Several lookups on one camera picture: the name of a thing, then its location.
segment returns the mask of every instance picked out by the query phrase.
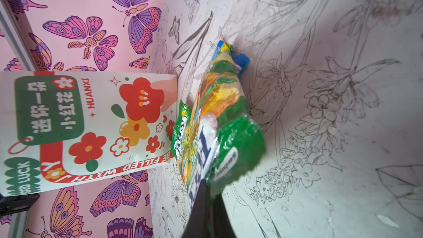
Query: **green label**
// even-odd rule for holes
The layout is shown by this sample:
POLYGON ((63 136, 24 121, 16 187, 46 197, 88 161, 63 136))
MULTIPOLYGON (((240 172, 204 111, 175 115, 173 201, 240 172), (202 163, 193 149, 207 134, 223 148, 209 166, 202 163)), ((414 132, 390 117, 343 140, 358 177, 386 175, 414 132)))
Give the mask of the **green label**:
POLYGON ((74 139, 84 131, 81 96, 73 77, 19 77, 15 100, 18 140, 24 145, 74 139))
POLYGON ((4 161, 4 164, 11 169, 6 171, 9 178, 6 183, 9 195, 25 195, 40 192, 40 179, 37 178, 40 171, 36 168, 40 166, 38 160, 27 157, 14 157, 4 161))

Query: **yellow flower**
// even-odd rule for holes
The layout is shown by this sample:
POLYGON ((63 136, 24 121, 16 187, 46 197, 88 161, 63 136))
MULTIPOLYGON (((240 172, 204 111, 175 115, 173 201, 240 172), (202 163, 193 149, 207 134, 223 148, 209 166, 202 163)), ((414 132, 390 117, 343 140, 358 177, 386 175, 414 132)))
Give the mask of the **yellow flower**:
POLYGON ((61 167, 56 168, 56 169, 52 169, 47 171, 47 175, 45 176, 46 179, 58 179, 59 177, 61 177, 62 175, 64 175, 66 172, 62 170, 61 167))
POLYGON ((121 124, 119 133, 122 137, 130 139, 129 146, 136 146, 140 139, 146 140, 150 136, 150 129, 147 124, 148 122, 144 118, 132 120, 128 117, 128 121, 121 124))

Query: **paper gift bag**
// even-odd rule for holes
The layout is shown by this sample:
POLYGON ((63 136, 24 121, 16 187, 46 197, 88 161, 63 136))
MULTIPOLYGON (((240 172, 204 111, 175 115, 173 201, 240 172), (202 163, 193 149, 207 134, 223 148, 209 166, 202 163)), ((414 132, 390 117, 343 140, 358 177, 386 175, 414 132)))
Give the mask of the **paper gift bag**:
POLYGON ((4 196, 129 173, 143 181, 173 157, 176 76, 22 72, 0 84, 4 196))

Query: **green plastic wrapper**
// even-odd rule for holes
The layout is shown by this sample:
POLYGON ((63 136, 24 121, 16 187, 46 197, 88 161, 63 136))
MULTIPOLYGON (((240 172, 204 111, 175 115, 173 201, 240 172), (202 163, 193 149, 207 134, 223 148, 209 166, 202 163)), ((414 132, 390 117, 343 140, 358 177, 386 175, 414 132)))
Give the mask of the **green plastic wrapper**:
POLYGON ((192 209, 199 183, 206 180, 214 199, 223 188, 258 164, 266 144, 249 115, 232 46, 223 44, 209 64, 192 112, 182 102, 175 124, 172 154, 187 187, 192 209))

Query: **black tongs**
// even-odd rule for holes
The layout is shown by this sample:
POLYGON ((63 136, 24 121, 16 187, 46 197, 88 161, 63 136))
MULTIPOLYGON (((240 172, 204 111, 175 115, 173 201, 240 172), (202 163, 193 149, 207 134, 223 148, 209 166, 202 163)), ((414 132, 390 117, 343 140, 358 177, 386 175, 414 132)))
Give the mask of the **black tongs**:
POLYGON ((209 188, 203 179, 198 187, 193 211, 182 238, 236 238, 222 194, 210 203, 209 193, 209 188))

